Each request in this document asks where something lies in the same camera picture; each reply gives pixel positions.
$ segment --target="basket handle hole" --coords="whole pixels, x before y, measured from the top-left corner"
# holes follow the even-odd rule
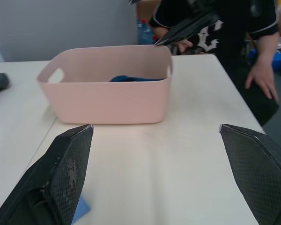
[[[64,71],[58,68],[55,72],[49,77],[48,83],[60,83],[65,77]]]

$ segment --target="black t-shirt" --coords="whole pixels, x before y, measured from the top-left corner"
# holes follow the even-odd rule
[[[255,18],[251,15],[249,0],[217,0],[215,7],[220,20],[189,41],[203,52],[216,53],[222,59],[238,57],[247,32],[253,39],[259,39],[278,31],[275,0],[262,1],[262,14]],[[190,16],[192,9],[187,0],[162,0],[149,23],[169,29]]]

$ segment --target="blue cloth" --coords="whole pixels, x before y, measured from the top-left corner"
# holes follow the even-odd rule
[[[143,82],[143,81],[162,81],[163,79],[147,79],[141,77],[129,77],[125,75],[116,76],[110,82]]]
[[[256,49],[252,49],[250,51],[249,58],[254,59],[256,56],[256,53],[257,53]],[[280,53],[275,54],[274,60],[272,62],[272,67],[275,72],[278,72],[281,70],[281,54]]]
[[[83,217],[89,211],[90,211],[89,205],[86,203],[84,198],[80,196],[71,225],[76,223],[81,217]]]

